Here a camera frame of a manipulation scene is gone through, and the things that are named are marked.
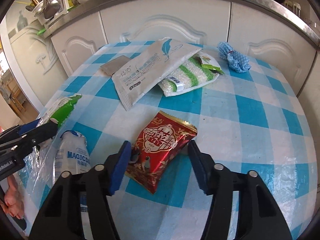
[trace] white cabinet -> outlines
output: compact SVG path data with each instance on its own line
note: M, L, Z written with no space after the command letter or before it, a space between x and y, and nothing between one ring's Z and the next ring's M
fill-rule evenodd
M317 159L320 160L320 54L317 55L314 67L298 99L308 120L315 143ZM318 178L320 162L318 161Z
M37 35L42 28L35 20L15 34L7 46L11 46L25 80L45 106L68 77L50 38L43 39Z
M109 43L170 37L217 46L227 40L230 2L137 0L100 12Z
M67 75L71 76L83 62L107 44L100 12L65 27L51 40Z
M228 42L234 49L277 67L297 94L316 50L283 23L251 8L232 3Z

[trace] blue cloth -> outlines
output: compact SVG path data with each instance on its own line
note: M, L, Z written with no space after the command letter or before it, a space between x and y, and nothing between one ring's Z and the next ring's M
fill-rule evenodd
M229 68L233 69L238 73L243 73L249 71L251 66L249 63L249 58L238 51L235 51L229 43L225 41L220 41L218 43L219 56L223 59L228 60Z
M127 112L111 78L100 66L120 55L136 57L150 44L152 41L105 45L65 81L45 106L48 109L61 96L83 95L40 163L45 165L38 169L27 160L19 173L25 189L26 232L52 186L53 156L62 132L76 130L85 135L94 166L117 153L124 140L133 143L162 110L195 125L199 149L215 162L235 172L256 170L296 239L313 214L317 165L307 119L284 76L275 67L251 57L251 70L236 73L228 68L226 60L219 59L217 48L204 46L225 75L203 88L169 98L155 86ZM168 165L154 195L124 176L120 189L108 197L121 240L200 239L211 200L212 196L199 188L190 160L183 154ZM231 240L235 238L238 201L234 193Z

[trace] blue checkered tablecloth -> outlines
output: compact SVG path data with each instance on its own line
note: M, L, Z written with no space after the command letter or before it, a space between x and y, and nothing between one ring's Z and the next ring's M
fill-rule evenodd
M120 55L138 56L148 42L109 44L82 64L46 105L61 96L80 93L69 119L60 129L76 130L87 138L91 165L118 152L124 140L135 142L159 110L187 120L198 128L200 150L230 170L256 170L280 206L294 239L311 220L317 188L317 165L307 119L290 85L278 69L250 58L247 73L228 69L216 48L204 46L220 63L225 75L212 84L183 95L164 97L159 86L125 111L111 78L100 66ZM30 232L39 207L52 187L56 136L50 150L31 160L19 173ZM108 197L122 240L200 239L212 196L199 189L190 160L179 154L151 195L124 177L121 188ZM234 193L229 239L235 236L238 195Z

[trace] red snack bag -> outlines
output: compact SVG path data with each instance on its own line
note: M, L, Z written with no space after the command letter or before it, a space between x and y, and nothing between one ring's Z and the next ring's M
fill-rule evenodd
M126 175L152 194L169 162L197 135L197 128L162 111L140 133Z

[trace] bottle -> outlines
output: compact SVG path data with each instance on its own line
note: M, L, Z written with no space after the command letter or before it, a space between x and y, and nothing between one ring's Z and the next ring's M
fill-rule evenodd
M53 183L64 171L79 174L90 170L89 154L84 135L76 131L65 131L53 164Z
M90 160L87 151L87 141L77 131L65 131L62 135L62 142L53 162L53 184L64 171L71 174L84 173L90 170ZM93 239L87 207L87 196L80 192L80 210L82 227L86 239Z

